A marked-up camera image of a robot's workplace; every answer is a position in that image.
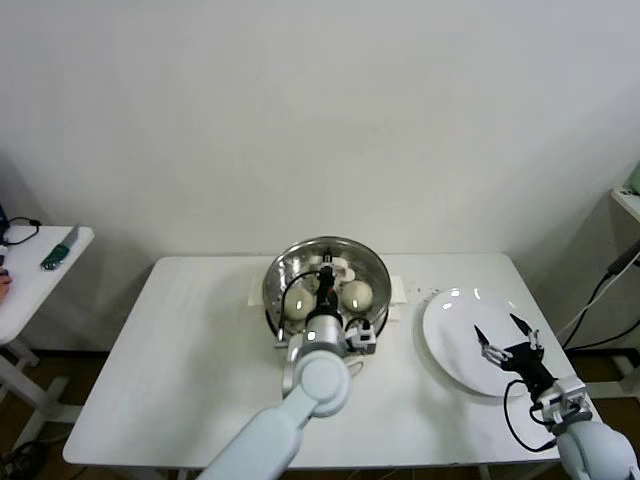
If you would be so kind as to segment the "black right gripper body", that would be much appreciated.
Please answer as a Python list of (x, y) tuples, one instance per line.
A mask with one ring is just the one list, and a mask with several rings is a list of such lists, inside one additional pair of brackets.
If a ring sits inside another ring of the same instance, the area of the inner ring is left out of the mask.
[(503, 371), (518, 374), (531, 395), (541, 395), (550, 388), (550, 372), (543, 364), (545, 350), (520, 343), (505, 349), (507, 358), (500, 362)]

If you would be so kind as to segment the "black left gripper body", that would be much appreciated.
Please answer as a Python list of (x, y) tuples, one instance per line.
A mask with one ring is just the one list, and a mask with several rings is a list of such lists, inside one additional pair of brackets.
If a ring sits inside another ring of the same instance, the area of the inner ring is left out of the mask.
[(331, 268), (319, 272), (315, 312), (318, 315), (338, 315), (338, 296), (335, 291), (335, 276)]

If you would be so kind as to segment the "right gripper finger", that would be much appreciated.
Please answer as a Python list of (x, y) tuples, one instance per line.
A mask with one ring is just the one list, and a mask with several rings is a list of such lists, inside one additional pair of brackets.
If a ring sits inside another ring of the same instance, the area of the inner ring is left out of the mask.
[(474, 326), (478, 342), (481, 346), (481, 355), (490, 363), (504, 363), (511, 359), (511, 353), (492, 345), (477, 325)]
[(533, 329), (525, 320), (519, 318), (515, 314), (510, 314), (511, 319), (517, 326), (517, 328), (525, 336), (526, 340), (519, 344), (513, 345), (508, 348), (510, 353), (523, 352), (526, 349), (533, 351), (534, 353), (542, 353), (543, 346), (540, 341), (540, 331)]

